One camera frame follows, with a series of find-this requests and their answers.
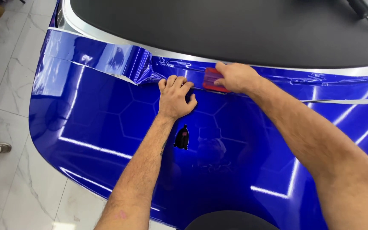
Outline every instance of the finger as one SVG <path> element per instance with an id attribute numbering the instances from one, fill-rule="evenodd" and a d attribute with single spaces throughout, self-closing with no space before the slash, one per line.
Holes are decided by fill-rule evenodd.
<path id="1" fill-rule="evenodd" d="M 171 75 L 168 77 L 167 79 L 167 84 L 166 84 L 166 87 L 170 88 L 171 86 L 173 86 L 174 84 L 174 81 L 177 79 L 177 76 L 176 75 Z"/>
<path id="2" fill-rule="evenodd" d="M 179 77 L 177 77 L 177 79 L 174 82 L 174 87 L 179 89 L 186 82 L 187 82 L 187 78 L 185 78 L 183 76 L 179 76 Z"/>
<path id="3" fill-rule="evenodd" d="M 219 78 L 216 81 L 214 81 L 214 85 L 216 86 L 224 86 L 225 87 L 225 79 Z"/>
<path id="4" fill-rule="evenodd" d="M 167 83 L 167 80 L 166 79 L 161 79 L 159 81 L 159 89 L 160 89 L 160 91 L 163 91 L 166 88 L 166 83 Z"/>
<path id="5" fill-rule="evenodd" d="M 196 95 L 191 94 L 190 101 L 188 102 L 188 107 L 191 109 L 191 111 L 193 111 L 193 109 L 196 107 L 197 103 L 198 102 L 197 102 L 197 99 L 196 99 Z"/>
<path id="6" fill-rule="evenodd" d="M 215 65 L 215 69 L 217 69 L 218 72 L 223 73 L 227 69 L 227 65 L 225 65 L 224 63 L 218 61 L 217 64 Z"/>
<path id="7" fill-rule="evenodd" d="M 187 81 L 186 83 L 184 83 L 183 86 L 181 86 L 181 89 L 183 90 L 183 92 L 185 94 L 188 93 L 188 91 L 190 91 L 190 89 L 194 87 L 194 83 L 192 83 L 191 81 Z"/>

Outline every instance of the car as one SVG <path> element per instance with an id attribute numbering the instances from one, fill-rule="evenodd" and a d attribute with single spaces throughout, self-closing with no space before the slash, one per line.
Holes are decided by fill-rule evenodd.
<path id="1" fill-rule="evenodd" d="M 241 52 L 242 47 L 231 51 L 234 44 L 223 47 L 226 38 L 215 40 L 220 36 L 217 29 L 204 33 L 200 25 L 199 37 L 189 33 L 183 38 L 180 33 L 186 30 L 179 32 L 180 27 L 188 27 L 180 24 L 179 17 L 185 16 L 180 13 L 198 12 L 195 19 L 201 20 L 200 15 L 207 14 L 202 4 L 188 3 L 185 8 L 179 3 L 174 8 L 175 1 L 112 2 L 107 3 L 114 11 L 109 16 L 105 1 L 58 1 L 29 107 L 31 138 L 44 159 L 80 186 L 108 198 L 158 112 L 157 82 L 170 75 L 185 76 L 195 84 L 191 92 L 198 105 L 175 123 L 168 138 L 151 219 L 184 229 L 202 214 L 237 210 L 280 229 L 326 229 L 314 180 L 275 125 L 245 95 L 203 88 L 204 72 L 217 60 L 253 64 L 260 75 L 330 120 L 368 154 L 368 58 L 338 62 L 353 56 L 350 52 L 330 55 L 333 60 L 314 52 L 276 57 L 279 47 L 263 44 L 273 50 L 259 60 L 248 50 Z M 179 17 L 160 16 L 150 4 L 163 12 L 171 7 Z M 95 18 L 87 18 L 87 10 Z M 149 15 L 156 16 L 144 21 Z M 160 17 L 170 21 L 154 25 Z M 110 18 L 121 24 L 120 34 L 111 30 Z M 173 24 L 170 34 L 167 26 Z M 316 66 L 316 60 L 322 64 Z M 188 143 L 174 146 L 183 129 Z"/>

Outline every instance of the marble floor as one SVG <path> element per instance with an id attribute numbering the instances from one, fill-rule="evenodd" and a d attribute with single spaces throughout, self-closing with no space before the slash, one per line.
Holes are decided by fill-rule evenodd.
<path id="1" fill-rule="evenodd" d="M 0 19 L 0 230 L 92 230 L 106 201 L 50 166 L 35 149 L 28 106 L 56 0 L 8 0 Z M 152 230 L 172 230 L 150 222 Z"/>

